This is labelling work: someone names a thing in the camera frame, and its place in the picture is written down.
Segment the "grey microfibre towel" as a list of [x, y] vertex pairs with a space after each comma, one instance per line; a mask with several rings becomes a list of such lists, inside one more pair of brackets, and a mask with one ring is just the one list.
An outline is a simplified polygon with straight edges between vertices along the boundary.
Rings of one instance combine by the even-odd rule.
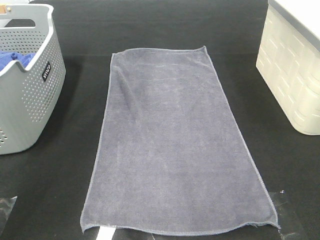
[[92, 227], [205, 236], [278, 227], [206, 47], [114, 53], [85, 203]]

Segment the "blue towel in basket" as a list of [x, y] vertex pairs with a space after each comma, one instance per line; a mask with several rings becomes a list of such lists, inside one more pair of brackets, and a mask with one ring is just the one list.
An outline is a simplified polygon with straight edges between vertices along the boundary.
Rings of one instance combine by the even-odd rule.
[[26, 67], [36, 54], [34, 52], [22, 54], [18, 52], [0, 52], [0, 70], [2, 71], [11, 61], [19, 61], [23, 67]]

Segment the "middle clear tape strip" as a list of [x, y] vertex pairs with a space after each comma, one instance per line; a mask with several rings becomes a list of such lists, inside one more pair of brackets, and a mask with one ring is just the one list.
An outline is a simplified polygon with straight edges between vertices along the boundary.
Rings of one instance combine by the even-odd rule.
[[115, 234], [115, 227], [101, 226], [99, 228], [96, 240], [112, 240]]

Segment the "clear tape strip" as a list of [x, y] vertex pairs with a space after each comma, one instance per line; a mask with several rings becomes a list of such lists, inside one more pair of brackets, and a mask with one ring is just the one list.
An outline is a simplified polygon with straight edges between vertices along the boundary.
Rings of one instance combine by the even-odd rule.
[[0, 198], [0, 231], [2, 232], [10, 217], [13, 207], [17, 201], [17, 196]]
[[278, 215], [280, 238], [282, 240], [308, 240], [309, 238], [285, 191], [270, 192], [269, 195]]
[[101, 226], [99, 228], [96, 240], [112, 240], [115, 234], [115, 227]]

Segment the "black fabric table mat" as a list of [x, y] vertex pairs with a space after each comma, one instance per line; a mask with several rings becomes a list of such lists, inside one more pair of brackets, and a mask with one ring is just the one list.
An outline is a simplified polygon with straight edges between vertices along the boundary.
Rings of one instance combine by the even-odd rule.
[[320, 237], [320, 138], [297, 132], [256, 69], [265, 0], [51, 0], [66, 67], [54, 111], [32, 148], [0, 158], [0, 195], [17, 201], [3, 240], [94, 240], [81, 231], [103, 120], [110, 60], [132, 48], [206, 46], [286, 229], [243, 227], [217, 240]]

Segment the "grey perforated laundry basket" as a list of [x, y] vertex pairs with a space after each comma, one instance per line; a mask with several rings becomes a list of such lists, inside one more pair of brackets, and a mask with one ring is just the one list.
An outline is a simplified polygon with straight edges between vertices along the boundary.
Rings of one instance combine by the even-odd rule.
[[46, 126], [61, 93], [66, 68], [49, 4], [2, 4], [0, 19], [33, 26], [2, 26], [0, 51], [35, 53], [23, 67], [11, 61], [0, 71], [0, 153], [29, 149]]

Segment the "white plastic storage bin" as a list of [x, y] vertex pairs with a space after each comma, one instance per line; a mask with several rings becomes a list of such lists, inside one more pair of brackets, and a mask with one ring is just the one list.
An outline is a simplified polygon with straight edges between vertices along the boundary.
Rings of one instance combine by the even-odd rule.
[[320, 133], [320, 2], [270, 0], [256, 68], [298, 132]]

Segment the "right clear tape strip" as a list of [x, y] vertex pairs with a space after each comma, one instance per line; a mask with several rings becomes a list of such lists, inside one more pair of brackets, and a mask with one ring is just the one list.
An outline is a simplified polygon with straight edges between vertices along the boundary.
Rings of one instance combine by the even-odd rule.
[[280, 238], [282, 240], [308, 240], [309, 238], [285, 191], [270, 192], [269, 195], [278, 215]]

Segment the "left clear tape strip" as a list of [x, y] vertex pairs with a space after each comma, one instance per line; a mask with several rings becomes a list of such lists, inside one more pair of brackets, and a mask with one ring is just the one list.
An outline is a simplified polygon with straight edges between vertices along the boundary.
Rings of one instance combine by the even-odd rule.
[[13, 207], [17, 201], [17, 196], [0, 198], [0, 231], [2, 232], [10, 217]]

